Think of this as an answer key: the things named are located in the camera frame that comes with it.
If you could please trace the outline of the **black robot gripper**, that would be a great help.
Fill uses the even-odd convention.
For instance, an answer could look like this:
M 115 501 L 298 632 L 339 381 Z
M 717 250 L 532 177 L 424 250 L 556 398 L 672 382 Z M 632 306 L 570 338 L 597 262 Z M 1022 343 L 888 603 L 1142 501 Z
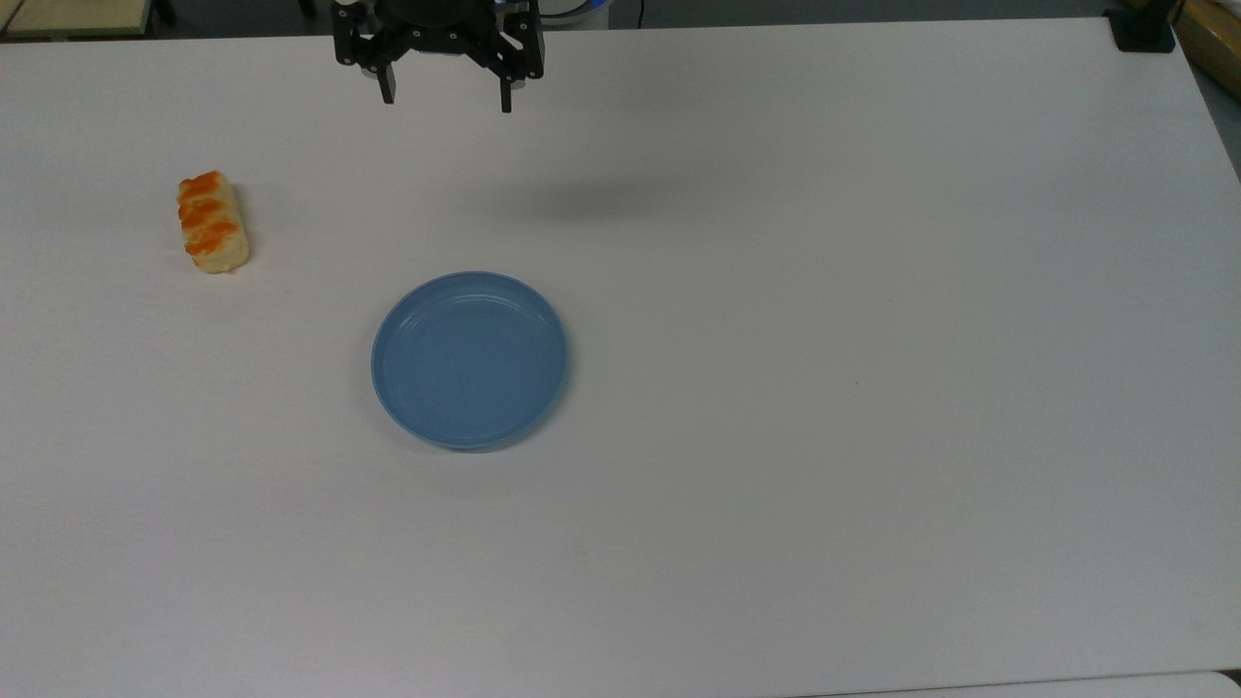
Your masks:
M 545 45 L 536 1 L 334 1 L 338 63 L 376 79 L 393 106 L 392 65 L 408 51 L 470 53 L 499 79 L 503 113 L 513 92 L 545 75 Z

